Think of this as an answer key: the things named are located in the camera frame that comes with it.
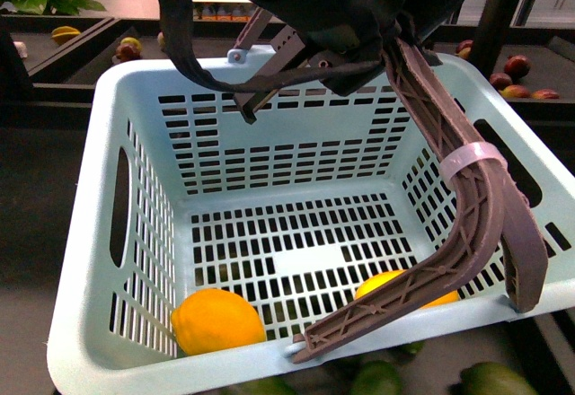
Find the yellow citrus fruit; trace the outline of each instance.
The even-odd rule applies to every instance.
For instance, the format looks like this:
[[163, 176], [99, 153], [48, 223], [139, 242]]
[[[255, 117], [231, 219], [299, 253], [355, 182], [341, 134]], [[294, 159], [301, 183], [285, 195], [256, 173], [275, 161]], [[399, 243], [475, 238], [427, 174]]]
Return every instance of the yellow citrus fruit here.
[[[367, 294], [372, 290], [378, 288], [380, 285], [384, 285], [388, 281], [393, 280], [403, 272], [405, 272], [405, 269], [397, 269], [395, 271], [382, 272], [381, 274], [372, 276], [359, 287], [359, 289], [356, 292], [355, 299], [358, 299], [364, 294]], [[421, 308], [435, 307], [436, 305], [441, 305], [443, 303], [454, 303], [457, 300], [459, 300], [459, 295], [457, 294], [457, 292], [456, 291], [449, 292], [448, 294], [444, 294], [435, 301], [432, 301], [427, 305], [423, 305], [423, 307]]]
[[139, 41], [138, 39], [136, 39], [136, 38], [131, 38], [131, 37], [124, 38], [124, 39], [122, 39], [122, 41], [121, 41], [119, 44], [121, 45], [121, 44], [123, 44], [123, 43], [129, 43], [130, 45], [134, 45], [134, 47], [135, 47], [138, 51], [142, 52], [142, 49], [143, 49], [143, 47], [142, 47], [142, 42], [140, 42], [140, 41]]
[[199, 290], [172, 313], [176, 340], [188, 355], [216, 352], [266, 340], [255, 309], [239, 294]]

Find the red fruit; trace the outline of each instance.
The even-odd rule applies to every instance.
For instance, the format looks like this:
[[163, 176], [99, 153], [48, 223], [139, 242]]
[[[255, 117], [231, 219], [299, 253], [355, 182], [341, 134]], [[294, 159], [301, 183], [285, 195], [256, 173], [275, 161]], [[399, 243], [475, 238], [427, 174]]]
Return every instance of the red fruit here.
[[559, 93], [550, 88], [543, 88], [531, 94], [533, 99], [559, 99]]
[[459, 54], [462, 49], [470, 48], [472, 45], [473, 45], [473, 41], [469, 40], [469, 39], [463, 40], [462, 42], [459, 42], [459, 45], [457, 45], [457, 48], [456, 48], [456, 54]]
[[489, 78], [489, 83], [493, 85], [496, 90], [503, 90], [513, 84], [511, 76], [503, 73], [492, 74]]
[[529, 73], [529, 70], [531, 70], [531, 62], [525, 56], [509, 57], [503, 67], [503, 71], [512, 79], [522, 78]]
[[131, 43], [122, 43], [116, 48], [116, 57], [120, 63], [138, 60], [140, 58], [140, 51]]
[[516, 84], [506, 87], [504, 90], [501, 90], [500, 93], [506, 99], [509, 98], [525, 99], [527, 97], [531, 97], [531, 92], [526, 87], [524, 87], [523, 85], [516, 85]]
[[463, 60], [467, 60], [467, 59], [469, 59], [469, 54], [471, 54], [471, 48], [467, 47], [467, 48], [463, 48], [461, 51], [459, 51], [457, 53], [457, 56], [459, 58], [462, 58]]

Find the bottle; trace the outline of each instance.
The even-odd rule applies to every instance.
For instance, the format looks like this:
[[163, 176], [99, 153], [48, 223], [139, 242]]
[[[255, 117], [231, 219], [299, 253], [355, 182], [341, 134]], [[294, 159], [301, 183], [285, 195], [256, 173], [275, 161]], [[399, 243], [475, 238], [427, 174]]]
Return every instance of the bottle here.
[[222, 4], [217, 8], [217, 20], [232, 21], [232, 15], [227, 12], [226, 8]]
[[245, 15], [243, 13], [242, 7], [239, 4], [237, 4], [234, 7], [234, 10], [232, 11], [232, 21], [233, 22], [244, 22], [245, 21], [244, 16]]
[[202, 21], [216, 20], [216, 14], [214, 13], [212, 7], [209, 4], [204, 5], [204, 8], [201, 11], [201, 19]]

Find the basket bottom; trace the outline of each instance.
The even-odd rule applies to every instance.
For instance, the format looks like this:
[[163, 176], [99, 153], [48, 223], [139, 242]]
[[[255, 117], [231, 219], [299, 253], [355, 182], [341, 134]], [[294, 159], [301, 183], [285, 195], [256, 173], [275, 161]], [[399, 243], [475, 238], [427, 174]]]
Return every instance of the basket bottom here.
[[186, 217], [192, 245], [180, 252], [189, 262], [183, 297], [209, 287], [238, 293], [258, 310], [268, 340], [303, 332], [350, 302], [364, 280], [435, 251], [398, 184], [263, 195], [202, 203]]

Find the plastic basket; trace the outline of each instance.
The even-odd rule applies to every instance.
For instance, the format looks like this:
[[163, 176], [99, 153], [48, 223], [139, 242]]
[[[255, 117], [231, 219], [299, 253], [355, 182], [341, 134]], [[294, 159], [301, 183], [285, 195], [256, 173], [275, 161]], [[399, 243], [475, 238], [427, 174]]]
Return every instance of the plastic basket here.
[[[242, 82], [242, 65], [203, 60]], [[436, 73], [468, 118], [526, 168], [548, 243], [541, 302], [517, 314], [501, 250], [462, 301], [422, 309], [319, 359], [292, 364], [292, 337], [349, 302], [361, 282], [408, 268], [449, 234], [455, 198], [384, 75], [342, 98], [319, 83], [279, 92], [248, 126], [231, 94], [198, 87], [169, 61], [113, 67], [98, 82], [57, 304], [49, 371], [65, 394], [183, 394], [315, 366], [340, 356], [575, 305], [575, 179], [463, 60]], [[121, 259], [111, 255], [119, 161], [129, 196]], [[218, 287], [256, 308], [268, 341], [185, 357], [170, 313]]]

